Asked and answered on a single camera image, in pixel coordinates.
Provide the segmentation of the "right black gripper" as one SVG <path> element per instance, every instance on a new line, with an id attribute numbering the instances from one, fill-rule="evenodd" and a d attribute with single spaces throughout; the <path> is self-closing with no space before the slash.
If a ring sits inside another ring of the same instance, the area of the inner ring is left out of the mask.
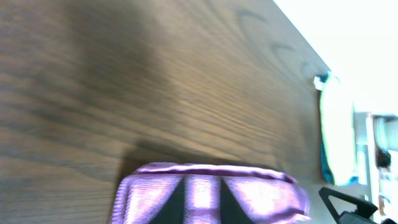
<path id="1" fill-rule="evenodd" d="M 318 194 L 337 224 L 377 224 L 371 219 L 372 215 L 378 210 L 373 203 L 327 187 L 322 187 L 318 191 Z M 347 203 L 348 205 L 351 205 L 354 210 L 343 210 L 342 212 L 339 212 L 332 199 Z M 394 220 L 387 218 L 380 222 L 380 224 L 397 223 Z"/>

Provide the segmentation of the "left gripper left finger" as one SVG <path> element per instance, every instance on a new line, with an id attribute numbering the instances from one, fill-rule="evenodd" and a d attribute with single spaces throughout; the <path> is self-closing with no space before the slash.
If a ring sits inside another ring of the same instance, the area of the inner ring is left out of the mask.
<path id="1" fill-rule="evenodd" d="M 183 224 L 185 217 L 185 178 L 176 186 L 169 199 L 149 224 Z"/>

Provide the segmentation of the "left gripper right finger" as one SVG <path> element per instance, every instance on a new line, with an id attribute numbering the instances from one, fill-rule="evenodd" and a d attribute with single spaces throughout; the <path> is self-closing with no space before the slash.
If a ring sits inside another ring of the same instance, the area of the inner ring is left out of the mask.
<path id="1" fill-rule="evenodd" d="M 253 224 L 238 203 L 235 196 L 226 185 L 221 181 L 220 185 L 220 218 L 222 224 Z"/>

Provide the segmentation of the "purple microfiber cloth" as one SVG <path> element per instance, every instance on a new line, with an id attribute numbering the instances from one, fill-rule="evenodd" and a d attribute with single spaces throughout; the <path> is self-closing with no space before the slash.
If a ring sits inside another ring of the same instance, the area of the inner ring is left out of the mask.
<path id="1" fill-rule="evenodd" d="M 248 166 L 153 162 L 121 181 L 110 223 L 149 223 L 183 178 L 183 223 L 221 223 L 222 180 L 254 223 L 297 223 L 310 219 L 307 194 L 293 177 L 283 172 Z"/>

